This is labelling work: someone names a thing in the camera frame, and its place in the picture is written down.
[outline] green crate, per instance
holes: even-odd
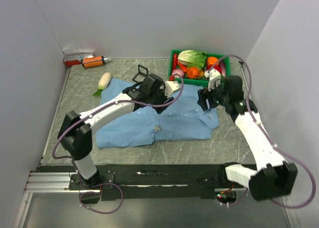
[[[182,52],[183,50],[172,50],[171,54],[170,54],[170,64],[169,64],[169,70],[168,70],[168,78],[171,76],[172,73],[172,67],[173,67],[173,55],[177,54],[179,55],[180,52]],[[217,55],[217,54],[209,54],[207,53],[207,56],[213,56],[216,57],[217,59],[219,59],[220,57],[222,57],[223,55]],[[226,67],[226,76],[230,75],[230,64],[229,64],[229,58],[225,58],[224,59],[225,62],[225,67]],[[192,80],[192,79],[184,79],[184,83],[185,84],[189,84],[189,85],[197,85],[197,86],[203,86],[203,87],[207,87],[208,86],[208,81],[204,80],[203,78],[200,80]]]

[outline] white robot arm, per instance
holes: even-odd
[[[142,82],[124,89],[122,93],[103,105],[80,114],[74,111],[69,112],[65,116],[58,137],[76,121],[88,116],[85,122],[67,133],[61,141],[64,149],[71,154],[84,183],[88,186],[93,186],[99,180],[99,172],[90,155],[92,136],[97,130],[122,115],[144,107],[141,104],[131,103],[130,101],[132,100],[153,105],[163,105],[172,101],[173,98],[171,96],[179,90],[180,85],[178,82],[164,82],[159,76],[150,74]],[[155,110],[160,114],[166,108],[155,108]]]
[[[290,194],[298,172],[297,168],[294,163],[288,164],[285,158],[273,149],[258,127],[263,125],[256,106],[249,101],[250,109],[256,119],[253,121],[243,97],[242,79],[238,76],[227,76],[222,86],[220,73],[215,69],[205,72],[205,77],[209,78],[208,88],[198,91],[198,104],[204,111],[208,109],[206,100],[211,108],[218,105],[225,107],[226,112],[245,136],[257,167],[257,170],[252,170],[241,164],[223,164],[219,174],[220,180],[236,182],[249,188],[255,200]]]

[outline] black base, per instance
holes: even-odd
[[[255,165],[245,165],[256,169]],[[221,182],[220,165],[100,165],[101,183],[121,187],[125,199],[200,197],[215,199],[215,189],[228,189],[233,182]],[[39,171],[61,171],[61,166],[39,167]],[[71,176],[70,190],[87,190],[80,185],[78,175]],[[117,188],[104,186],[102,201],[120,199]]]

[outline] lettuce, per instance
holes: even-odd
[[[181,64],[189,68],[196,67],[201,70],[204,68],[206,58],[207,54],[205,52],[185,50],[180,52],[177,59]]]

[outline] table surface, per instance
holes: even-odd
[[[150,73],[155,73],[163,79],[167,78],[169,59],[113,59],[101,67],[84,69],[82,66],[74,66],[69,69],[58,112],[41,161],[42,165],[71,164],[70,159],[55,160],[51,155],[65,115],[72,110],[80,113],[99,105],[100,98],[95,98],[92,94],[97,90],[97,84],[105,72],[110,72],[113,77],[124,81],[132,81],[132,77],[137,73],[138,64],[148,67]],[[231,74],[242,77],[237,62],[231,63]],[[220,125],[213,130],[212,138],[208,140],[157,141],[152,145],[138,147],[99,149],[94,136],[91,152],[93,162],[95,164],[220,164],[235,161],[254,164],[255,159],[245,137],[225,109],[218,107],[217,114]],[[60,145],[56,154],[68,153]]]

